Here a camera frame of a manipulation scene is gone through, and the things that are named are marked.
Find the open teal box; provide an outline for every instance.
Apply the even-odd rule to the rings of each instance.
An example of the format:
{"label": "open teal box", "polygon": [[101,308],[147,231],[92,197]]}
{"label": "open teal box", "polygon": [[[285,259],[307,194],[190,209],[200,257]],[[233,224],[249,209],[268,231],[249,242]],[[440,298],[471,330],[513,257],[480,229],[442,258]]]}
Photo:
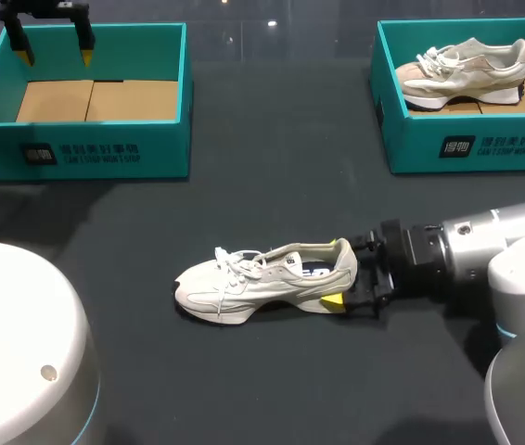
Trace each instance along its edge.
{"label": "open teal box", "polygon": [[[511,45],[525,39],[525,19],[378,23],[370,85],[392,172],[525,170],[525,114],[411,116],[407,111],[396,68],[432,46],[470,37],[487,45]],[[462,150],[445,149],[450,146]]]}
{"label": "open teal box", "polygon": [[[83,64],[72,25],[28,26],[35,65],[0,36],[0,181],[186,177],[192,75],[183,23],[93,25],[96,48]],[[28,82],[176,81],[170,121],[16,122]]]}

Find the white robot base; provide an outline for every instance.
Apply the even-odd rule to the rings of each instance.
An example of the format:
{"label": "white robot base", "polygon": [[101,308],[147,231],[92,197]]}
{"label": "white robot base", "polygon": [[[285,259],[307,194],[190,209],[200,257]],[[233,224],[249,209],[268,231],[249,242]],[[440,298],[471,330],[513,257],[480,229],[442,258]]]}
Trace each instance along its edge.
{"label": "white robot base", "polygon": [[50,262],[0,244],[0,444],[95,445],[103,436],[78,295]]}

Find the shoe heel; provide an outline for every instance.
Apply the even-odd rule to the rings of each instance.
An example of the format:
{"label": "shoe heel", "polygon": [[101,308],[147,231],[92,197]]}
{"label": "shoe heel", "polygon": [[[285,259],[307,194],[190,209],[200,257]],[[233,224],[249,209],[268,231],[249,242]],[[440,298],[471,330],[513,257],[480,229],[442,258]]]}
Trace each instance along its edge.
{"label": "shoe heel", "polygon": [[313,313],[344,313],[345,308],[331,304],[325,304],[321,299],[308,299],[306,301],[293,302],[294,306],[305,312]]}
{"label": "shoe heel", "polygon": [[491,91],[476,97],[486,104],[514,105],[520,101],[519,88],[507,88],[505,90]]}

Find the white sneaker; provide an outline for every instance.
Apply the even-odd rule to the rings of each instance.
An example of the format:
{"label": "white sneaker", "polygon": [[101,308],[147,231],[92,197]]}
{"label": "white sneaker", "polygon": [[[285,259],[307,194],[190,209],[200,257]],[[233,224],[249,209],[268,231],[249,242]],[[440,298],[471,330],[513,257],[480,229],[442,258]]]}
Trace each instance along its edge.
{"label": "white sneaker", "polygon": [[430,48],[417,62],[396,70],[404,100],[415,108],[440,109],[468,96],[489,104],[517,104],[525,80],[525,40],[488,46],[471,38],[442,49]]}
{"label": "white sneaker", "polygon": [[176,301],[213,323],[242,324],[263,304],[282,300],[303,311],[331,313],[320,298],[349,289],[357,259],[346,239],[330,244],[289,244],[261,253],[215,249],[215,260],[178,278]]}

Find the cardboard box bottom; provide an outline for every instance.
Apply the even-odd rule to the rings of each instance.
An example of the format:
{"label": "cardboard box bottom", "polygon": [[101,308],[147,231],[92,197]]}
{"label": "cardboard box bottom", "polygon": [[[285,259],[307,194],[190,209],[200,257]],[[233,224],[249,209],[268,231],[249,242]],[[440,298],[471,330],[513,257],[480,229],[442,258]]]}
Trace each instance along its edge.
{"label": "cardboard box bottom", "polygon": [[17,122],[173,121],[178,82],[30,82]]}

